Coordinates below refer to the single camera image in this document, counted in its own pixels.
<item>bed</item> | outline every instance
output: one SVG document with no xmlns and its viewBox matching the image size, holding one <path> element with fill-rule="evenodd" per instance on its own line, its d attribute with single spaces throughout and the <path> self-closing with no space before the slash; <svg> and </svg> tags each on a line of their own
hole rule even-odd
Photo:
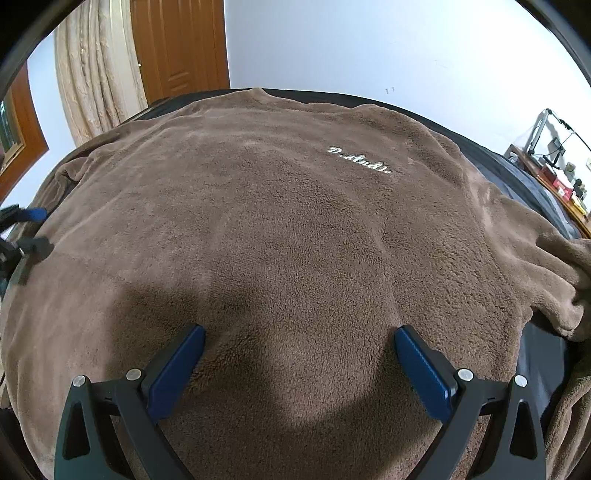
<svg viewBox="0 0 591 480">
<path fill-rule="evenodd" d="M 224 95 L 233 91 L 199 92 L 161 100 L 128 122 L 154 119 L 178 110 L 194 101 Z M 431 130 L 450 138 L 458 145 L 466 158 L 489 181 L 498 186 L 506 196 L 541 214 L 565 238 L 580 238 L 579 231 L 568 219 L 562 207 L 534 179 L 506 161 L 503 156 L 491 152 L 471 140 L 449 131 L 441 125 L 392 105 L 349 95 L 272 89 L 266 89 L 265 91 L 276 97 L 293 99 L 302 103 L 333 103 L 348 108 L 374 103 L 378 106 L 404 113 Z M 69 191 L 66 191 L 63 198 L 69 193 Z M 574 345 L 554 333 L 544 315 L 540 312 L 535 312 L 531 321 L 525 326 L 521 336 L 517 373 L 527 378 L 536 379 L 534 383 L 536 386 L 535 402 L 538 412 L 541 415 L 541 423 L 544 430 L 548 426 L 550 416 L 564 388 L 565 379 L 575 360 L 576 348 Z M 583 469 L 583 464 L 587 457 L 589 456 L 587 455 L 581 461 L 580 468 L 576 469 L 570 478 L 573 480 L 582 478 L 581 476 L 577 476 L 582 475 L 582 472 L 578 470 Z"/>
</svg>

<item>silver bolt head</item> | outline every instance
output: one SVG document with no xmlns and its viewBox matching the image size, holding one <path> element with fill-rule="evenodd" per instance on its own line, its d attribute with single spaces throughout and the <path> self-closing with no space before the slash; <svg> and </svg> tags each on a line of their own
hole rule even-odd
<svg viewBox="0 0 591 480">
<path fill-rule="evenodd" d="M 527 385 L 527 378 L 525 378 L 523 375 L 516 375 L 515 383 L 520 387 L 524 387 Z"/>
<path fill-rule="evenodd" d="M 77 377 L 74 377 L 74 380 L 72 380 L 72 385 L 74 385 L 75 387 L 81 387 L 82 385 L 84 385 L 85 381 L 86 377 L 84 375 L 78 375 Z"/>
<path fill-rule="evenodd" d="M 142 371 L 139 368 L 132 368 L 125 374 L 125 378 L 130 381 L 137 380 L 141 376 Z"/>
<path fill-rule="evenodd" d="M 468 370 L 467 368 L 461 368 L 457 371 L 457 376 L 460 377 L 464 382 L 469 382 L 474 378 L 474 374 L 472 370 Z"/>
</svg>

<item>wooden shelf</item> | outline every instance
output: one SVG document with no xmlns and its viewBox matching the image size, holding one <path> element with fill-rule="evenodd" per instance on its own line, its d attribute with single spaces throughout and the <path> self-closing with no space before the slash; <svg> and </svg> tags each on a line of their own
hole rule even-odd
<svg viewBox="0 0 591 480">
<path fill-rule="evenodd" d="M 587 218 L 581 214 L 577 207 L 574 206 L 571 200 L 565 200 L 564 197 L 561 197 L 558 194 L 556 188 L 552 186 L 552 184 L 546 180 L 546 178 L 540 175 L 541 168 L 538 166 L 537 163 L 530 157 L 527 152 L 524 152 L 519 147 L 515 145 L 511 145 L 511 151 L 519 157 L 519 160 L 525 166 L 525 171 L 528 172 L 533 178 L 535 178 L 538 182 L 540 182 L 546 190 L 548 190 L 556 199 L 560 202 L 560 204 L 564 207 L 564 209 L 569 214 L 574 222 L 576 223 L 579 231 L 585 238 L 591 238 L 591 230 L 587 227 Z"/>
</svg>

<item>wooden door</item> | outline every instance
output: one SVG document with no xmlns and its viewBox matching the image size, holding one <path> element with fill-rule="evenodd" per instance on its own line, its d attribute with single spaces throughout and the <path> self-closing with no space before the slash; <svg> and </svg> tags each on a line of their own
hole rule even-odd
<svg viewBox="0 0 591 480">
<path fill-rule="evenodd" d="M 223 0 L 132 0 L 131 22 L 149 105 L 230 88 Z"/>
</svg>

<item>black clamp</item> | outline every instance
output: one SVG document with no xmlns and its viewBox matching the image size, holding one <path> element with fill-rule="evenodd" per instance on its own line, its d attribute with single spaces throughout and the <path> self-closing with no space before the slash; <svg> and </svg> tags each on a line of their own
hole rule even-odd
<svg viewBox="0 0 591 480">
<path fill-rule="evenodd" d="M 121 417 L 151 480 L 194 480 L 158 428 L 180 398 L 203 353 L 205 329 L 189 325 L 141 370 L 124 378 L 72 381 L 57 436 L 56 480 L 133 480 L 111 416 Z"/>
<path fill-rule="evenodd" d="M 407 480 L 451 478 L 478 417 L 484 415 L 491 419 L 468 478 L 545 480 L 540 418 L 525 377 L 515 375 L 504 383 L 455 369 L 410 325 L 396 331 L 394 347 L 428 414 L 443 422 Z"/>
<path fill-rule="evenodd" d="M 19 222 L 41 223 L 47 218 L 47 210 L 44 208 L 22 209 L 18 205 L 0 210 L 0 232 L 5 232 L 12 225 Z M 8 280 L 16 269 L 21 258 L 34 252 L 48 250 L 49 240 L 46 237 L 23 237 L 16 242 L 8 242 L 0 238 L 0 283 L 2 283 L 2 295 L 6 290 Z"/>
</svg>

